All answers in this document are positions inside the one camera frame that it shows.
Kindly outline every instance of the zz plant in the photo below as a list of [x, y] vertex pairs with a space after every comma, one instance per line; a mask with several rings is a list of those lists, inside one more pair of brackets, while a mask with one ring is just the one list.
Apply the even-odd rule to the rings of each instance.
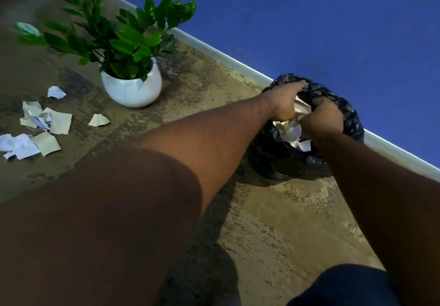
[[[116, 16], [119, 22], [115, 22], [101, 14], [103, 0], [65, 1], [74, 8], [63, 7], [63, 10], [79, 21], [68, 26], [57, 21], [45, 23], [47, 28], [63, 37], [41, 33], [34, 26], [16, 22], [19, 41], [27, 45], [49, 46], [61, 57], [69, 53], [78, 55], [81, 57], [80, 65], [98, 62], [101, 64], [100, 71], [115, 78], [140, 78], [142, 81], [146, 81], [153, 66], [152, 57], [177, 52], [173, 47], [174, 36], [166, 32], [190, 20], [196, 9], [195, 2], [182, 4], [180, 0], [162, 0], [156, 7], [153, 0], [145, 0], [143, 9], [136, 8], [136, 15], [120, 9]], [[145, 38], [144, 32], [154, 24], [157, 31]], [[75, 26], [84, 29], [90, 36], [82, 37]]]

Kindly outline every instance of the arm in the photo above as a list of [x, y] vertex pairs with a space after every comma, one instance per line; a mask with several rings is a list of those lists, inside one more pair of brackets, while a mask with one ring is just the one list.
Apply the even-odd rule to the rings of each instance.
[[342, 134], [342, 114], [320, 98], [301, 124], [324, 155], [362, 232], [406, 305], [440, 300], [440, 183]]
[[198, 220], [304, 83], [147, 132], [0, 206], [1, 305], [149, 305]]

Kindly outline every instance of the hand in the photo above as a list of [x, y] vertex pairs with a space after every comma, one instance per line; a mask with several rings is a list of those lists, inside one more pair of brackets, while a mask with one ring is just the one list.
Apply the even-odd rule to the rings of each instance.
[[271, 120], [287, 121], [295, 116], [295, 98], [304, 85], [305, 80], [291, 82], [261, 94], [273, 110]]
[[325, 97], [313, 100], [316, 109], [300, 120], [305, 136], [312, 140], [344, 131], [344, 120], [338, 106]]

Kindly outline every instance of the concrete floor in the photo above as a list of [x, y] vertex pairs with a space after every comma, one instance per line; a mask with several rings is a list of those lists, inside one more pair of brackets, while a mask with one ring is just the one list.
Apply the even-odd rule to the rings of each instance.
[[[164, 89], [144, 109], [113, 102], [94, 64], [58, 58], [51, 50], [19, 45], [14, 21], [39, 24], [56, 18], [62, 0], [0, 0], [0, 134], [31, 134], [19, 124], [22, 101], [73, 114], [62, 151], [47, 157], [0, 161], [0, 200], [19, 195], [161, 124], [258, 94], [261, 87], [178, 43], [179, 56], [159, 59]], [[108, 13], [117, 9], [106, 3]], [[67, 92], [46, 98], [48, 87]], [[93, 113], [111, 124], [87, 125]], [[203, 216], [186, 254], [166, 280], [160, 305], [207, 305], [216, 291], [235, 292], [243, 305], [284, 305], [326, 268], [339, 263], [381, 267], [356, 225], [333, 177], [314, 181], [261, 179], [244, 159]]]

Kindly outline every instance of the forearm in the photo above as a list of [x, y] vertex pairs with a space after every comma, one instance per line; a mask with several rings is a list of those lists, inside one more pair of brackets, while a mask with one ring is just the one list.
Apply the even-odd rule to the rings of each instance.
[[201, 184], [202, 209], [231, 177], [273, 107], [263, 95], [177, 120], [131, 143], [187, 165]]
[[402, 300], [440, 300], [440, 184], [342, 134], [315, 143]]

